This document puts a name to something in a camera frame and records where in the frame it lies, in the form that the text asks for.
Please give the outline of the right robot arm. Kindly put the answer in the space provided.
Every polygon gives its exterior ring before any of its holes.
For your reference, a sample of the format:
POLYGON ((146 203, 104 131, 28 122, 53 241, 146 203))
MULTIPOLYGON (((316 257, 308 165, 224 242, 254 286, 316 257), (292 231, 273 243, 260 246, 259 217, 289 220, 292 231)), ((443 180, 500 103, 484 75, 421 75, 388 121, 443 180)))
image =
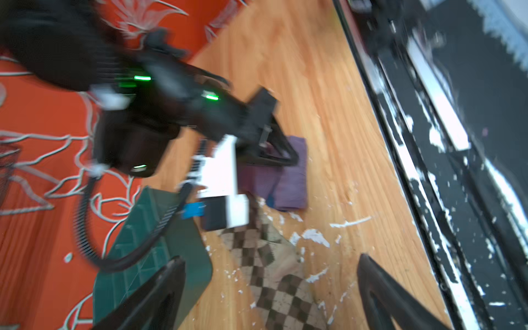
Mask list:
POLYGON ((89 92, 99 102, 97 163, 151 177, 169 142, 188 127, 214 142, 233 136, 239 162, 298 164, 267 89, 238 100, 225 78, 185 63, 184 50, 166 36, 164 29, 149 32, 133 50, 92 1, 1 2, 1 46, 41 81, 89 92))

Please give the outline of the purple sock with yellow cuff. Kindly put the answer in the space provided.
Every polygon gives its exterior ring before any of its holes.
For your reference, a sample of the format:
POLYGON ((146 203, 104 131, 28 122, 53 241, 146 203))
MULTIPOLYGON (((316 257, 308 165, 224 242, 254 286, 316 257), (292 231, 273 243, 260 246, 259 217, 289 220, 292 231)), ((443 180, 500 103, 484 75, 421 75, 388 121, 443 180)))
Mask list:
POLYGON ((288 141, 299 156, 296 166, 237 167, 239 190, 264 198, 267 206, 281 212, 302 210, 308 205, 307 142, 296 136, 288 137, 288 141))

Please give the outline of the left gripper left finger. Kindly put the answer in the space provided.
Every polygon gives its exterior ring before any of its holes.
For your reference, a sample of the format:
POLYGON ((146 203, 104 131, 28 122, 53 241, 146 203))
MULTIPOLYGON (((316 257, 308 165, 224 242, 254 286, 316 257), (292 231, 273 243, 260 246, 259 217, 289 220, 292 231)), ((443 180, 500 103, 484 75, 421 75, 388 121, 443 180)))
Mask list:
POLYGON ((94 329, 172 329, 186 281, 183 258, 172 258, 94 329))

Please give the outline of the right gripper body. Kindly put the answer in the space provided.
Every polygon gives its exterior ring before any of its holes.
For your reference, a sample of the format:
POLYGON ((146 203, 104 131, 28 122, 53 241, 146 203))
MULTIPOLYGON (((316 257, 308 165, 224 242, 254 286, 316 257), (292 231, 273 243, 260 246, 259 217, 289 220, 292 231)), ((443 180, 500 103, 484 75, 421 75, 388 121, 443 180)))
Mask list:
POLYGON ((215 142, 224 136, 234 136, 237 148, 252 153, 267 147, 277 105, 278 100, 264 87, 243 102, 219 83, 207 79, 191 89, 190 98, 183 101, 177 124, 195 129, 215 142))

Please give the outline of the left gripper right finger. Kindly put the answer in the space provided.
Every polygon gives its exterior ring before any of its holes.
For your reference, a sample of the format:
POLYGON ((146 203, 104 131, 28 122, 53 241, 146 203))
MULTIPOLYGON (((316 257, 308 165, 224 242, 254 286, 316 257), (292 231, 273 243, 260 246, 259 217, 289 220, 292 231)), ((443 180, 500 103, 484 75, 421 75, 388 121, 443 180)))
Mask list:
POLYGON ((410 295, 368 254, 362 254, 357 279, 370 329, 446 329, 444 323, 410 295))

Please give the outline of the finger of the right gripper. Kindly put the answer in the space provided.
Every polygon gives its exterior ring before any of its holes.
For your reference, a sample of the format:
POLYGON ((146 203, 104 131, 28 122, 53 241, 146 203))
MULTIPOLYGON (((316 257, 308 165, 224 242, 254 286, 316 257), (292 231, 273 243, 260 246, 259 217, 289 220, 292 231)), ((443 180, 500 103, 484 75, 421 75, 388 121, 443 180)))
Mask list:
POLYGON ((239 139, 239 163, 252 166, 296 166, 298 153, 276 119, 257 129, 251 140, 239 139))

